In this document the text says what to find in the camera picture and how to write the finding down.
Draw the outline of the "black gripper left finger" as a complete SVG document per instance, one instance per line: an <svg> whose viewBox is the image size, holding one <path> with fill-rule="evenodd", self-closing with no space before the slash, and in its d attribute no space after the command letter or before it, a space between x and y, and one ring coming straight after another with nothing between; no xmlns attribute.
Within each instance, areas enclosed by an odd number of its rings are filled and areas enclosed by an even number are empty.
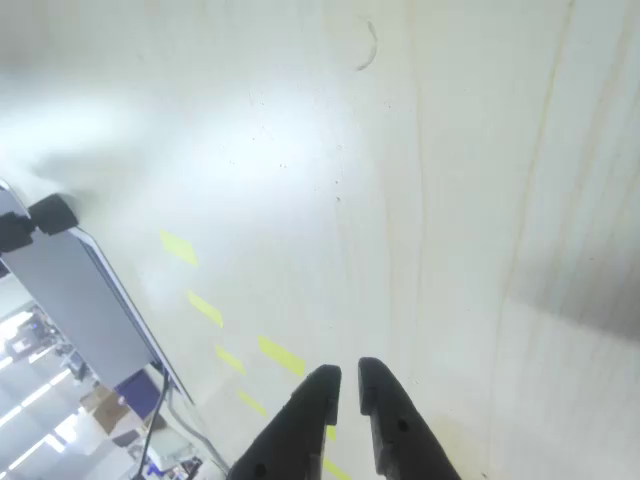
<svg viewBox="0 0 640 480"><path fill-rule="evenodd" d="M318 480L329 426L337 424L341 369L312 371L231 467L229 479Z"/></svg>

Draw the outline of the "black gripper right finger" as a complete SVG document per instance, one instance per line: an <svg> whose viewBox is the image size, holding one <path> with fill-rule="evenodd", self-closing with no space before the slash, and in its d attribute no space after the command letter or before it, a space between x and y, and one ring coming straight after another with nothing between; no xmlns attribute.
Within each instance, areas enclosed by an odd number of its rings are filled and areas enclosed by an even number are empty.
<svg viewBox="0 0 640 480"><path fill-rule="evenodd" d="M387 479L458 479L407 391L379 359L358 361L360 413L370 419L376 472Z"/></svg>

